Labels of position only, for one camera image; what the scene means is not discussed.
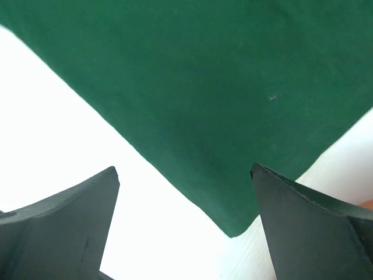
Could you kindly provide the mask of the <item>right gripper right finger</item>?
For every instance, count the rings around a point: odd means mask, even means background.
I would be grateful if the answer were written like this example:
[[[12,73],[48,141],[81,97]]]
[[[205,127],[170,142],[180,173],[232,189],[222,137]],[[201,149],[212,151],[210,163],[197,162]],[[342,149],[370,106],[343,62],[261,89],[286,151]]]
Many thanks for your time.
[[[372,279],[372,211],[251,169],[277,279]]]

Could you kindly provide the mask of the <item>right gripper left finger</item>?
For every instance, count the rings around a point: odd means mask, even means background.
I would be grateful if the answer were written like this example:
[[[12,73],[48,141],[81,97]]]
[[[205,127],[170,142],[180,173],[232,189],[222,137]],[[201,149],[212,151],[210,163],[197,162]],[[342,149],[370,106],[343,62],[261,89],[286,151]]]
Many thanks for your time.
[[[1,279],[109,279],[100,265],[118,191],[111,166],[39,202],[1,212]]]

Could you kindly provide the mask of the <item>dark green t shirt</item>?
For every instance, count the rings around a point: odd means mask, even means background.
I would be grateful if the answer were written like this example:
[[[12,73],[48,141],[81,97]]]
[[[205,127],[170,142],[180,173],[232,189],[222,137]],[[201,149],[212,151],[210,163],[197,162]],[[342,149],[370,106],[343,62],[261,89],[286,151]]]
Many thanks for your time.
[[[372,107],[371,1],[2,1],[30,47],[226,235]]]

